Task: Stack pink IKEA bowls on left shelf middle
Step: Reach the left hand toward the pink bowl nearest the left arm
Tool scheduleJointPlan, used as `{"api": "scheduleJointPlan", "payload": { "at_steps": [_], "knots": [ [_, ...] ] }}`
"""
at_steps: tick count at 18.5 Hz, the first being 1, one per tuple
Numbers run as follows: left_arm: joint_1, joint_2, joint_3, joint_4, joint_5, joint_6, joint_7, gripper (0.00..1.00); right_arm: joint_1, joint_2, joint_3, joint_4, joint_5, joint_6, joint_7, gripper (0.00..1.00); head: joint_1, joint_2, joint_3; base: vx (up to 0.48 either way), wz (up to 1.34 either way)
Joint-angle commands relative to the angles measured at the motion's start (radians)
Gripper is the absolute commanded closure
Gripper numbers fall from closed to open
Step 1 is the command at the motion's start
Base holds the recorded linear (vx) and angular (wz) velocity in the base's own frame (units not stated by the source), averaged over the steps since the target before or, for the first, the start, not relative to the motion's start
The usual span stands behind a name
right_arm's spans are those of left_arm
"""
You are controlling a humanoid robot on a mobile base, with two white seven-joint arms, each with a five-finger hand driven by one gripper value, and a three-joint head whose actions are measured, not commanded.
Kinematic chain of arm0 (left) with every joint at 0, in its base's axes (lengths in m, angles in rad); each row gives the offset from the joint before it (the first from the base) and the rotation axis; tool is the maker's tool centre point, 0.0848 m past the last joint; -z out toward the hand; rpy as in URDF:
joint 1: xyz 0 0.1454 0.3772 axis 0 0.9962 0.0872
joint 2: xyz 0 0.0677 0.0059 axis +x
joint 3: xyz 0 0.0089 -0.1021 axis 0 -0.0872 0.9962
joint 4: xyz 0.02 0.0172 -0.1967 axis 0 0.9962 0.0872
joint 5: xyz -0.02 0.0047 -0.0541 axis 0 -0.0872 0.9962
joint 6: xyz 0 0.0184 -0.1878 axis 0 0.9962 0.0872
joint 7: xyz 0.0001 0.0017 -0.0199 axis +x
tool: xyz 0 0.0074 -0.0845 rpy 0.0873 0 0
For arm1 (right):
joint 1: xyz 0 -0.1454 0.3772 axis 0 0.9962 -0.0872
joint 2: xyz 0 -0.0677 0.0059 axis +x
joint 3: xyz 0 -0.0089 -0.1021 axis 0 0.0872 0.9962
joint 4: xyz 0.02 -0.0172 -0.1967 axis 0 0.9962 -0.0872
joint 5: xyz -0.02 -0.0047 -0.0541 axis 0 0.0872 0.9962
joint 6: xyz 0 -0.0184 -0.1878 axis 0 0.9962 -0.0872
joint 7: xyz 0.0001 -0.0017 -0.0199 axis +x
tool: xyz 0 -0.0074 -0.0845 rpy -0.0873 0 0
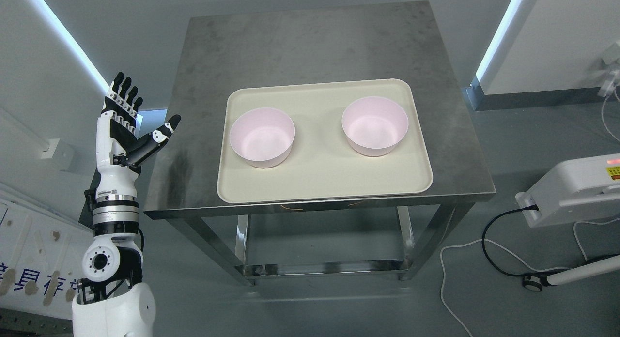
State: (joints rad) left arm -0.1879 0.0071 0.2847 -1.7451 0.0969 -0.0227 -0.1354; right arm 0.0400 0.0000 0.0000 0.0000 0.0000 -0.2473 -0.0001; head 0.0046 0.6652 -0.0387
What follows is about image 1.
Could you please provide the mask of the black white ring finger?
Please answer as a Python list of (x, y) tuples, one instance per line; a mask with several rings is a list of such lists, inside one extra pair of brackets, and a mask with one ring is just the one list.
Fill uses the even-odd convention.
[(116, 113), (122, 116), (130, 116), (131, 109), (128, 100), (130, 88), (132, 85), (131, 77), (116, 76), (115, 77), (115, 104)]

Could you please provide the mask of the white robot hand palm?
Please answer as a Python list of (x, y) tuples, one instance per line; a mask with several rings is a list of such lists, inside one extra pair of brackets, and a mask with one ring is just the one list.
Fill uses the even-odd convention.
[(100, 178), (100, 167), (113, 165), (116, 155), (126, 153), (137, 141), (135, 119), (125, 121), (114, 110), (102, 112), (97, 119), (96, 131), (96, 177)]

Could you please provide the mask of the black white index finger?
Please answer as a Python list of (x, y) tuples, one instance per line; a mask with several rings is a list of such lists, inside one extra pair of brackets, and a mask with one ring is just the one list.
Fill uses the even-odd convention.
[(131, 134), (137, 134), (138, 112), (141, 105), (142, 97), (129, 97), (129, 130)]

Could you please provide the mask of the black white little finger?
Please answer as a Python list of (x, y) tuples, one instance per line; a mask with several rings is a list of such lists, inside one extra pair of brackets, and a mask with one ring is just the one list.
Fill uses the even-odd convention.
[(124, 101), (121, 98), (120, 90), (122, 82), (124, 81), (124, 73), (118, 72), (115, 79), (110, 83), (106, 96), (104, 97), (103, 112), (114, 111), (123, 109)]

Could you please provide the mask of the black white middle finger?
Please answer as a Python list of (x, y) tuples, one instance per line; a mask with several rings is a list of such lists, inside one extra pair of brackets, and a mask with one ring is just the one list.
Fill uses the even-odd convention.
[(135, 101), (137, 100), (137, 86), (123, 86), (123, 121), (134, 123), (137, 119)]

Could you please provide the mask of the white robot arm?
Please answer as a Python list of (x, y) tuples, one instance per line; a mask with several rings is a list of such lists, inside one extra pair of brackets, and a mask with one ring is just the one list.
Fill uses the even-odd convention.
[(142, 98), (130, 77), (118, 72), (96, 125), (96, 170), (84, 192), (93, 242), (83, 255), (84, 277), (72, 301), (76, 337), (151, 337), (154, 295), (142, 280), (144, 234), (139, 225), (135, 182), (142, 164), (169, 141), (181, 117), (172, 116), (137, 136)]

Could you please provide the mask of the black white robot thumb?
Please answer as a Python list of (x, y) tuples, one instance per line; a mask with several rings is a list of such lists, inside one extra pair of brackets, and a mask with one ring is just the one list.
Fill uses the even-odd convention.
[(114, 156), (115, 165), (125, 167), (141, 167), (153, 154), (161, 150), (174, 133), (181, 121), (181, 116), (175, 114), (156, 130), (148, 133), (129, 145), (125, 153)]

